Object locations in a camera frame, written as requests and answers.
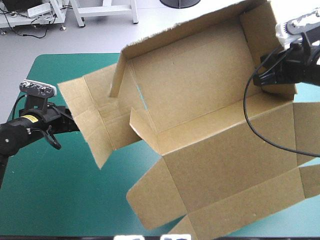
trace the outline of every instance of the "open cardboard box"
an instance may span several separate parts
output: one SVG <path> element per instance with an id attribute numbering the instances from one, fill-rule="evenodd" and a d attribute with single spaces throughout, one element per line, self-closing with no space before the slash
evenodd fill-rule
<path id="1" fill-rule="evenodd" d="M 185 216 L 171 232 L 208 240 L 320 194 L 320 166 L 299 168 L 311 157 L 263 142 L 243 114 L 248 77 L 279 45 L 279 2 L 245 0 L 178 24 L 125 47 L 117 65 L 59 84 L 100 168 L 140 139 L 161 155 L 127 194 L 146 228 Z M 249 116 L 272 141 L 317 152 L 320 104 L 293 103 L 295 93 L 252 85 Z"/>

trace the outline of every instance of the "black round base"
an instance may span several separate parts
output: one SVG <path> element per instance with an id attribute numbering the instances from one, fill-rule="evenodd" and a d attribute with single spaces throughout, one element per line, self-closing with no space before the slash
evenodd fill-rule
<path id="1" fill-rule="evenodd" d="M 200 0 L 160 0 L 160 2 L 169 8 L 185 9 L 196 5 Z"/>

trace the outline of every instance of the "green table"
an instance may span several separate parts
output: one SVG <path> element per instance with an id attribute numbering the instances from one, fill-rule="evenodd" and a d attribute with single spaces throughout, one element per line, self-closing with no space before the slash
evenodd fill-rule
<path id="1" fill-rule="evenodd" d="M 56 85 L 111 65 L 118 57 L 117 53 L 41 55 L 28 79 Z M 60 93 L 52 100 L 65 104 Z M 144 141 L 115 151 L 99 170 L 81 133 L 57 138 L 61 150 L 42 139 L 9 159 L 0 190 L 0 235 L 155 236 L 179 221 L 146 230 L 126 201 L 127 191 L 159 159 Z M 314 197 L 232 236 L 320 236 L 319 223 L 320 197 Z"/>

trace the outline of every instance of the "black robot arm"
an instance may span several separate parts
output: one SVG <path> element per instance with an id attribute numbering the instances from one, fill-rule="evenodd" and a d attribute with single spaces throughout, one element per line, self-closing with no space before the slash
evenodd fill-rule
<path id="1" fill-rule="evenodd" d="M 267 70 L 254 76 L 254 84 L 307 83 L 320 86 L 320 10 L 290 20 L 276 30 L 278 37 L 284 35 L 281 39 L 289 41 L 289 48 L 268 58 L 263 64 Z M 261 62 L 265 59 L 266 56 L 262 56 Z"/>
<path id="2" fill-rule="evenodd" d="M 59 150 L 61 145 L 55 134 L 79 131 L 65 106 L 48 102 L 49 98 L 57 94 L 54 86 L 24 80 L 20 90 L 26 93 L 26 101 L 24 108 L 19 111 L 19 117 L 0 124 L 0 188 L 8 159 L 19 149 L 45 138 Z"/>

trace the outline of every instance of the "electrical cable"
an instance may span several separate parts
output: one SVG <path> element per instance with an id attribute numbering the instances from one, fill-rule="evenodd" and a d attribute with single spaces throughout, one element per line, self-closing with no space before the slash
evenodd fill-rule
<path id="1" fill-rule="evenodd" d="M 62 6 L 63 6 L 62 9 L 74 9 L 72 5 L 62 5 Z"/>
<path id="2" fill-rule="evenodd" d="M 293 48 L 289 48 L 268 70 L 261 74 L 261 76 L 265 76 L 268 72 L 275 68 L 283 59 L 285 59 L 291 52 Z"/>
<path id="3" fill-rule="evenodd" d="M 55 23 L 56 18 L 57 18 L 57 17 L 54 16 L 53 22 L 52 22 L 52 23 L 49 22 L 49 24 L 46 26 L 45 32 L 44 32 L 44 35 L 43 35 L 43 36 L 36 36 L 36 35 L 32 35 L 32 34 L 22 34 L 21 36 L 22 36 L 22 37 L 34 37 L 34 38 L 36 38 L 36 39 L 43 39 L 43 38 L 47 35 L 49 26 L 50 26 L 50 25 L 53 25 L 53 24 Z"/>
<path id="4" fill-rule="evenodd" d="M 10 11 L 6 11 L 6 10 L 3 10 L 0 8 L 0 10 L 3 12 L 3 13 L 0 13 L 1 15 L 5 15 L 5 14 L 12 14 L 12 12 Z M 24 14 L 21 14 L 21 13 L 18 13 L 18 12 L 14 12 L 14 14 L 20 16 L 20 17 L 23 17 L 23 18 L 29 18 L 27 15 L 24 15 Z"/>
<path id="5" fill-rule="evenodd" d="M 14 105 L 13 105 L 13 109 L 12 109 L 12 118 L 11 118 L 12 120 L 15 119 L 16 108 L 17 108 L 17 105 L 18 105 L 19 101 L 20 101 L 21 99 L 23 99 L 25 96 L 26 96 L 26 95 L 22 95 L 22 96 L 20 96 L 20 97 L 15 101 L 15 103 L 14 103 Z"/>
<path id="6" fill-rule="evenodd" d="M 320 158 L 320 154 L 316 154 L 316 153 L 312 153 L 312 152 L 306 152 L 306 151 L 300 151 L 300 150 L 296 150 L 296 149 L 292 149 L 289 147 L 285 147 L 282 145 L 279 145 L 277 143 L 274 143 L 273 141 L 267 139 L 266 137 L 262 136 L 252 125 L 251 121 L 249 120 L 248 117 L 248 113 L 247 113 L 247 95 L 248 95 L 248 89 L 250 86 L 251 81 L 253 80 L 254 76 L 258 73 L 258 71 L 263 67 L 263 65 L 267 62 L 267 60 L 273 55 L 275 54 L 278 50 L 280 50 L 281 46 L 275 48 L 263 61 L 262 63 L 255 69 L 255 71 L 253 72 L 253 74 L 250 76 L 250 78 L 248 79 L 248 82 L 245 86 L 244 89 L 244 96 L 243 96 L 243 113 L 244 113 L 244 117 L 245 120 L 248 124 L 248 126 L 250 127 L 250 129 L 252 130 L 252 132 L 257 135 L 260 139 L 262 139 L 263 141 L 265 141 L 266 143 L 278 148 L 278 149 L 282 149 L 291 153 L 295 153 L 295 154 L 301 154 L 301 155 L 305 155 L 305 156 L 310 156 L 310 157 L 314 157 L 314 158 Z"/>
<path id="7" fill-rule="evenodd" d="M 43 137 L 45 138 L 45 140 L 52 146 L 54 147 L 55 149 L 61 149 L 61 145 L 60 143 L 58 142 L 58 140 L 55 138 L 55 136 L 53 134 L 51 134 L 51 125 L 49 126 L 49 128 L 45 131 L 43 131 L 42 129 L 40 128 L 30 128 L 30 132 L 33 133 L 33 132 L 40 132 Z"/>
<path id="8" fill-rule="evenodd" d="M 36 38 L 36 39 L 43 39 L 43 38 L 47 35 L 49 26 L 50 26 L 50 25 L 53 25 L 53 24 L 55 23 L 55 21 L 56 21 L 56 18 L 57 18 L 57 16 L 55 15 L 55 16 L 54 16 L 54 20 L 53 20 L 52 23 L 50 23 L 50 22 L 52 21 L 52 19 L 53 19 L 52 13 L 51 13 L 51 19 L 50 19 L 50 20 L 48 20 L 48 19 L 45 18 L 44 20 L 49 21 L 49 23 L 48 23 L 48 25 L 46 26 L 44 35 L 43 35 L 43 36 L 36 36 L 36 35 L 32 35 L 32 34 L 21 34 L 21 33 L 18 33 L 17 31 L 15 31 L 15 30 L 13 29 L 13 27 L 10 25 L 10 22 L 9 22 L 9 20 L 8 20 L 8 18 L 7 18 L 7 14 L 9 14 L 10 12 L 4 11 L 2 8 L 0 8 L 0 11 L 2 11 L 2 14 L 4 15 L 5 20 L 6 20 L 6 22 L 8 23 L 8 26 L 9 26 L 9 28 L 10 28 L 10 30 L 11 30 L 12 32 L 14 32 L 16 35 L 18 35 L 18 36 L 20 36 L 20 37 L 34 37 L 34 38 Z M 39 19 L 39 17 L 37 17 L 37 18 L 35 18 L 34 20 L 32 20 L 32 21 L 31 21 L 31 25 L 33 25 L 33 22 L 36 21 L 37 19 Z"/>
<path id="9" fill-rule="evenodd" d="M 1 10 L 2 13 L 4 14 L 5 20 L 6 20 L 6 22 L 8 23 L 10 30 L 11 30 L 12 32 L 14 32 L 16 35 L 21 36 L 18 32 L 16 32 L 16 31 L 11 27 L 10 22 L 9 22 L 9 20 L 8 20 L 8 18 L 7 18 L 7 13 L 5 13 L 1 8 L 0 8 L 0 10 Z"/>
<path id="10" fill-rule="evenodd" d="M 30 25 L 31 25 L 32 27 L 34 27 L 35 29 L 41 29 L 41 28 L 43 28 L 44 24 L 43 24 L 41 27 L 36 27 L 36 25 L 33 24 L 36 20 L 38 20 L 38 18 L 35 18 L 34 20 L 32 20 L 32 21 L 30 22 Z"/>

